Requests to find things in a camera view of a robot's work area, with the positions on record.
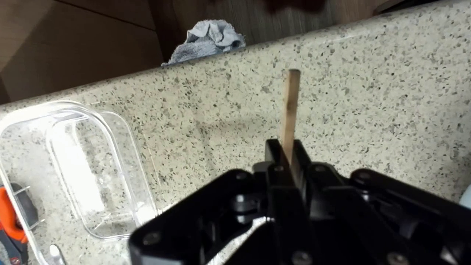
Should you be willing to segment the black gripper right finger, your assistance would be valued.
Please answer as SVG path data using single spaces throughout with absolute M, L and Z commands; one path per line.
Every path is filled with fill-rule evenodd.
M 303 181 L 319 265 L 388 265 L 393 232 L 355 185 L 333 165 L 312 162 L 300 140 L 293 162 Z

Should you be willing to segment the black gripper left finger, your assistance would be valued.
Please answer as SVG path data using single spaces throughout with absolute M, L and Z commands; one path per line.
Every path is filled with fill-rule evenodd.
M 266 141 L 265 159 L 269 162 L 266 172 L 269 213 L 274 218 L 280 263 L 312 265 L 310 222 L 282 147 L 277 140 Z

